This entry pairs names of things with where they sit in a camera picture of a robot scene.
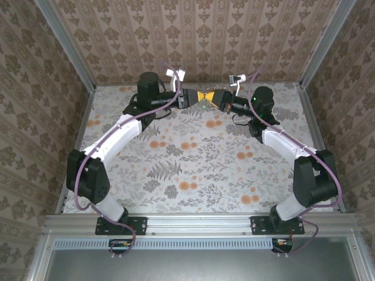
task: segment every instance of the wire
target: wire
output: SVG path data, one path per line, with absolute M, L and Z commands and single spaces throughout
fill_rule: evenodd
M 171 113 L 172 113 L 172 110 L 170 108 L 168 108 L 167 110 L 169 110 L 169 112 L 163 116 L 160 116 L 160 117 L 157 117 L 157 118 L 154 118 L 154 120 L 160 120 L 160 119 L 163 119 L 167 116 L 169 116 Z
M 233 124 L 238 125 L 238 126 L 247 126 L 247 125 L 248 125 L 248 123 L 246 123 L 246 124 L 235 123 L 235 121 L 234 121 L 234 117 L 235 117 L 235 116 L 239 116 L 239 114 L 234 114 L 234 115 L 232 116 Z
M 313 225 L 316 230 L 315 230 L 315 233 L 309 238 L 309 240 L 303 245 L 301 246 L 299 249 L 295 250 L 295 251 L 292 251 L 290 252 L 289 254 L 291 253 L 297 253 L 299 252 L 300 250 L 304 249 L 304 247 L 306 247 L 308 244 L 310 244 L 310 242 L 316 237 L 316 235 L 318 234 L 319 232 L 319 227 L 314 224 L 313 222 L 310 222 L 310 221 L 307 221 L 305 220 L 304 218 L 302 218 L 302 216 L 306 213 L 308 213 L 309 211 L 311 211 L 313 208 L 325 208 L 325 207 L 334 207 L 336 205 L 338 205 L 341 200 L 342 200 L 342 188 L 341 188 L 341 185 L 340 185 L 340 182 L 338 180 L 338 178 L 336 177 L 336 175 L 334 174 L 334 172 L 327 166 L 326 163 L 324 163 L 320 158 L 317 157 L 317 155 L 315 155 L 311 150 L 309 150 L 308 148 L 306 148 L 304 145 L 302 145 L 300 142 L 298 142 L 297 140 L 295 140 L 292 136 L 290 136 L 289 134 L 285 133 L 284 131 L 272 126 L 271 124 L 267 123 L 266 121 L 264 121 L 257 113 L 256 111 L 254 110 L 254 107 L 253 105 L 251 104 L 251 97 L 250 97 L 250 94 L 251 94 L 251 86 L 253 85 L 253 82 L 255 80 L 255 78 L 257 77 L 257 75 L 259 73 L 261 73 L 263 71 L 263 68 L 264 66 L 261 66 L 260 68 L 258 68 L 258 70 L 252 75 L 252 79 L 250 81 L 250 85 L 248 86 L 248 92 L 247 92 L 247 99 L 248 99 L 248 104 L 250 106 L 250 109 L 251 111 L 253 112 L 254 116 L 256 118 L 258 118 L 258 120 L 260 122 L 262 122 L 264 125 L 266 125 L 267 127 L 271 128 L 272 130 L 280 133 L 281 135 L 285 136 L 286 138 L 288 138 L 290 141 L 292 141 L 293 143 L 295 143 L 297 146 L 299 146 L 301 149 L 303 149 L 304 151 L 306 151 L 308 154 L 310 154 L 320 165 L 322 165 L 322 167 L 329 173 L 329 175 L 331 176 L 331 178 L 333 179 L 333 181 L 335 182 L 336 184 L 336 187 L 337 187 L 337 200 L 336 202 L 334 203 L 331 203 L 331 204 L 323 204 L 323 205 L 313 205 L 309 208 L 307 208 L 306 210 L 304 210 L 303 212 L 301 212 L 298 217 L 301 219 L 301 221 L 307 223 L 307 224 L 310 224 L 310 225 Z
M 147 111 L 147 112 L 144 112 L 144 113 L 141 113 L 141 114 L 138 114 L 136 116 L 133 116 L 127 120 L 125 120 L 124 122 L 120 123 L 120 125 L 116 126 L 112 131 L 110 131 L 108 134 L 106 134 L 105 137 L 103 137 L 103 139 L 93 148 L 93 150 L 91 150 L 87 156 L 83 159 L 79 169 L 78 169 L 78 172 L 77 172 L 77 176 L 76 176 L 76 182 L 74 183 L 74 202 L 76 203 L 76 207 L 78 210 L 80 211 L 84 211 L 86 209 L 88 209 L 90 206 L 93 208 L 93 210 L 95 210 L 100 216 L 102 216 L 103 218 L 105 218 L 107 221 L 109 221 L 110 223 L 112 224 L 115 224 L 115 225 L 119 225 L 119 226 L 122 226 L 122 227 L 125 227 L 127 229 L 129 229 L 131 232 L 132 232 L 132 235 L 133 235 L 133 239 L 132 239 L 132 244 L 129 246 L 129 248 L 123 253 L 123 255 L 125 255 L 126 253 L 129 252 L 129 250 L 134 246 L 134 243 L 135 243 L 135 232 L 132 228 L 130 228 L 129 226 L 125 225 L 125 224 L 122 224 L 120 222 L 116 222 L 116 221 L 113 221 L 111 220 L 110 218 L 106 217 L 99 209 L 97 209 L 95 207 L 95 205 L 93 205 L 92 203 L 88 203 L 85 207 L 82 207 L 78 201 L 78 187 L 79 187 L 79 181 L 80 181 L 80 178 L 81 178 L 81 174 L 82 174 L 82 171 L 87 163 L 87 161 L 91 158 L 91 156 L 96 152 L 98 151 L 98 149 L 103 145 L 104 142 L 106 142 L 107 139 L 110 138 L 110 136 L 112 136 L 117 130 L 121 129 L 124 125 L 126 125 L 127 123 L 133 121 L 133 120 L 136 120 L 137 118 L 140 118 L 140 117 L 143 117 L 143 116 L 146 116 L 146 115 L 149 115 L 149 114 L 153 114 L 153 113 L 156 113 L 157 111 L 160 111 L 160 110 L 163 110 L 165 108 L 167 108 L 168 106 L 170 106 L 173 102 L 175 102 L 175 100 L 177 99 L 178 95 L 180 94 L 180 90 L 181 90 L 181 82 L 180 82 L 180 78 L 178 76 L 178 73 L 177 71 L 171 66 L 169 65 L 168 63 L 165 63 L 164 61 L 161 61 L 159 62 L 159 67 L 161 65 L 164 65 L 166 67 L 168 67 L 169 69 L 171 69 L 173 71 L 173 73 L 175 74 L 176 76 L 176 81 L 177 81 L 177 91 L 176 91 L 176 94 L 175 96 L 172 98 L 172 100 L 170 100 L 168 103 L 166 103 L 165 105 L 157 108 L 157 109 L 153 109 L 153 110 L 150 110 L 150 111 Z

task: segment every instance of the floral wallpaper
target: floral wallpaper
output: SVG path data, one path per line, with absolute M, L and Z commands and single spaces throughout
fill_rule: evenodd
M 98 85 L 136 83 L 159 61 L 185 81 L 298 81 L 338 0 L 52 0 Z
M 375 2 L 357 0 L 308 86 L 349 211 L 375 261 Z
M 183 83 L 200 91 L 226 85 Z M 285 130 L 312 146 L 299 85 L 257 83 L 253 90 L 260 85 L 273 89 L 274 116 Z M 112 127 L 136 91 L 136 86 L 96 89 L 82 149 Z M 252 138 L 247 126 L 233 124 L 232 115 L 203 100 L 153 121 L 111 162 L 107 170 L 110 192 L 130 213 L 269 212 L 291 194 L 292 167 Z M 235 118 L 236 123 L 247 120 Z M 64 212 L 79 213 L 72 192 Z
M 23 280 L 87 91 L 33 1 L 0 1 L 0 280 Z

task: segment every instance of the purple cable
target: purple cable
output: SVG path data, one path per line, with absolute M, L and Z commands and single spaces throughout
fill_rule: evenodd
M 257 113 L 256 111 L 254 110 L 253 108 L 253 105 L 251 104 L 251 97 L 250 97 L 250 92 L 251 92 L 251 86 L 253 85 L 253 82 L 255 80 L 255 78 L 257 77 L 257 75 L 259 73 L 261 73 L 263 71 L 263 68 L 264 66 L 261 66 L 260 68 L 258 68 L 258 70 L 253 74 L 251 75 L 250 77 L 252 77 L 251 81 L 250 81 L 250 85 L 248 87 L 248 92 L 247 92 L 247 99 L 248 99 L 248 104 L 250 106 L 250 109 L 251 111 L 253 112 L 254 116 L 256 118 L 258 118 L 258 120 L 260 122 L 262 122 L 264 125 L 268 126 L 269 128 L 271 128 L 272 130 L 282 134 L 283 136 L 285 136 L 286 138 L 288 138 L 289 140 L 291 140 L 293 143 L 295 143 L 297 146 L 299 146 L 301 149 L 303 149 L 304 151 L 306 151 L 308 154 L 310 154 L 320 165 L 323 166 L 324 169 L 326 169 L 326 171 L 329 173 L 329 175 L 332 177 L 333 181 L 335 182 L 336 184 L 336 187 L 337 187 L 337 200 L 336 202 L 334 203 L 331 203 L 331 204 L 325 204 L 325 205 L 313 205 L 309 208 L 307 208 L 306 210 L 304 210 L 303 212 L 301 212 L 300 214 L 298 214 L 298 217 L 301 219 L 301 221 L 307 223 L 307 224 L 310 224 L 310 225 L 313 225 L 316 230 L 315 230 L 315 233 L 309 238 L 309 240 L 303 245 L 301 246 L 299 249 L 297 250 L 294 250 L 292 252 L 289 253 L 290 254 L 293 254 L 293 253 L 297 253 L 299 252 L 300 250 L 304 249 L 308 244 L 310 244 L 310 242 L 317 236 L 318 232 L 319 232 L 319 227 L 314 224 L 313 222 L 310 222 L 310 221 L 307 221 L 305 220 L 304 218 L 302 218 L 302 215 L 310 212 L 313 208 L 325 208 L 325 207 L 334 207 L 336 205 L 338 205 L 342 199 L 342 188 L 341 188 L 341 185 L 339 183 L 339 180 L 338 178 L 336 177 L 336 175 L 334 174 L 334 172 L 326 165 L 326 163 L 324 163 L 322 160 L 320 160 L 320 158 L 317 157 L 317 155 L 315 155 L 311 150 L 307 149 L 304 145 L 302 145 L 300 142 L 298 142 L 297 140 L 295 140 L 293 137 L 291 137 L 290 135 L 288 135 L 287 133 L 285 133 L 284 131 L 272 126 L 271 124 L 269 124 L 268 122 L 264 121 Z
M 81 166 L 79 167 L 78 169 L 78 172 L 77 172 L 77 176 L 76 176 L 76 182 L 74 183 L 74 202 L 76 203 L 76 206 L 77 206 L 77 209 L 80 210 L 80 211 L 84 211 L 86 209 L 88 209 L 90 206 L 93 208 L 93 210 L 95 210 L 100 216 L 102 216 L 103 218 L 105 218 L 107 221 L 109 221 L 110 223 L 112 224 L 115 224 L 115 225 L 119 225 L 121 227 L 125 227 L 127 229 L 129 229 L 131 232 L 132 232 L 132 235 L 133 235 L 133 239 L 132 239 L 132 244 L 129 246 L 129 248 L 123 253 L 123 255 L 126 255 L 129 250 L 134 246 L 134 243 L 135 243 L 135 232 L 132 228 L 130 228 L 129 226 L 125 225 L 125 224 L 122 224 L 122 223 L 119 223 L 119 222 L 116 222 L 116 221 L 113 221 L 111 220 L 110 218 L 106 217 L 100 210 L 98 210 L 94 205 L 92 205 L 91 203 L 88 203 L 85 207 L 82 207 L 80 205 L 80 203 L 78 202 L 78 186 L 79 186 L 79 181 L 80 181 L 80 178 L 81 178 L 81 174 L 82 174 L 82 171 L 87 163 L 87 161 L 90 159 L 90 157 L 95 153 L 95 151 L 100 148 L 104 142 L 106 142 L 106 140 L 108 138 L 110 138 L 111 135 L 113 135 L 117 130 L 121 129 L 122 126 L 126 125 L 127 123 L 137 119 L 137 118 L 140 118 L 140 117 L 143 117 L 143 116 L 146 116 L 146 115 L 149 115 L 149 114 L 153 114 L 153 113 L 156 113 L 160 110 L 163 110 L 165 108 L 167 108 L 168 106 L 170 106 L 173 102 L 175 102 L 175 100 L 177 99 L 178 95 L 180 94 L 180 90 L 181 90 L 181 82 L 180 82 L 180 78 L 178 76 L 178 73 L 177 71 L 172 67 L 170 66 L 168 63 L 164 62 L 164 61 L 161 61 L 159 63 L 159 66 L 160 65 L 164 65 L 164 66 L 167 66 L 169 69 L 172 69 L 173 73 L 175 74 L 176 78 L 177 78 L 177 91 L 176 91 L 176 94 L 175 96 L 172 98 L 171 101 L 169 101 L 167 104 L 157 108 L 157 109 L 153 109 L 153 110 L 150 110 L 150 111 L 147 111 L 147 112 L 144 112 L 144 113 L 141 113 L 141 114 L 138 114 L 136 116 L 133 116 L 127 120 L 125 120 L 124 122 L 120 123 L 120 125 L 116 126 L 112 131 L 110 131 L 97 145 L 96 147 L 94 147 L 94 149 L 92 151 L 90 151 L 90 153 L 83 159 L 82 163 L 81 163 Z

